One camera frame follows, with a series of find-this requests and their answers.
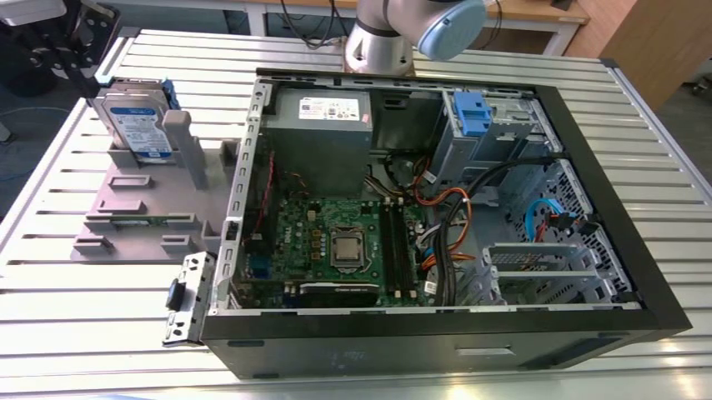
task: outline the ram slot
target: ram slot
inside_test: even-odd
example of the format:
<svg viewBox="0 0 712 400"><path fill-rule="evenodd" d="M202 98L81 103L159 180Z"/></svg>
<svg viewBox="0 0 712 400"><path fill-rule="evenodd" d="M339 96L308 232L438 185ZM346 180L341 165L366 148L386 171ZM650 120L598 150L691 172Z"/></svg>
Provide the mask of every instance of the ram slot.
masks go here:
<svg viewBox="0 0 712 400"><path fill-rule="evenodd" d="M382 269L386 279L386 293L394 294L399 290L395 280L395 254L393 248L393 228L390 226L390 205L382 204L378 222L381 225L381 249L382 249Z"/></svg>
<svg viewBox="0 0 712 400"><path fill-rule="evenodd" d="M390 213L393 226L393 243L395 253L395 268L398 276L398 286L402 290L405 298L415 296L415 285L413 284L413 266L410 265L409 257L409 229L405 225L405 216L402 215L402 207L394 207Z"/></svg>

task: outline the green circuit board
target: green circuit board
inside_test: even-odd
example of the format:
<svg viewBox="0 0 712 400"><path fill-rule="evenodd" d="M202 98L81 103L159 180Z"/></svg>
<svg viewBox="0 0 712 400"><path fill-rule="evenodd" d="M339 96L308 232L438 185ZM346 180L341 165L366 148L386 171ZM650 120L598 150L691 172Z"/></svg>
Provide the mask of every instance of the green circuit board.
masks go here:
<svg viewBox="0 0 712 400"><path fill-rule="evenodd" d="M357 200L282 200L276 219L276 251L271 257L270 279L264 283L318 281L334 283L371 283L379 286L379 307L417 306L425 297L410 293L387 293L382 261L379 202ZM422 221L419 207L403 207L402 215L411 228ZM349 273L331 266L331 237L343 229L362 235L365 263ZM409 242L414 234L409 233ZM411 276L415 279L415 255L409 248ZM260 290L263 307L279 306L274 289Z"/></svg>

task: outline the blue drive latch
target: blue drive latch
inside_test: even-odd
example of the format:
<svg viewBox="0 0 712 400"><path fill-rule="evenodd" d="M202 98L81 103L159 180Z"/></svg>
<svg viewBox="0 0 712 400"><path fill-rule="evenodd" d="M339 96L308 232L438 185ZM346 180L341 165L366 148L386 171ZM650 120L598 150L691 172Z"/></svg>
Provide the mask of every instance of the blue drive latch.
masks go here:
<svg viewBox="0 0 712 400"><path fill-rule="evenodd" d="M455 92L455 112L462 122L462 135L481 137L491 125L491 107L478 92Z"/></svg>

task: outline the open computer tower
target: open computer tower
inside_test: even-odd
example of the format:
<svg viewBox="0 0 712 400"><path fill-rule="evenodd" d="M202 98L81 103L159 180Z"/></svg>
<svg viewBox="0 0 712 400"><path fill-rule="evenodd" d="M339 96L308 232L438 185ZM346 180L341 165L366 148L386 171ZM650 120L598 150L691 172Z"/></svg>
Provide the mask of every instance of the open computer tower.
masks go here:
<svg viewBox="0 0 712 400"><path fill-rule="evenodd" d="M246 118L166 346L239 378L461 373L689 328L554 87L258 70Z"/></svg>

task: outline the cpu socket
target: cpu socket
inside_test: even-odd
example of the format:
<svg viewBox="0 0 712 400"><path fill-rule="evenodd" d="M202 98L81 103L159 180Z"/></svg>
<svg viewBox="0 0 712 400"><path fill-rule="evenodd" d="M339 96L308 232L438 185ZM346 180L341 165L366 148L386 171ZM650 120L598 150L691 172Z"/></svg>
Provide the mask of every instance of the cpu socket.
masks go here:
<svg viewBox="0 0 712 400"><path fill-rule="evenodd" d="M331 229L331 267L341 273L363 268L363 231L358 227Z"/></svg>

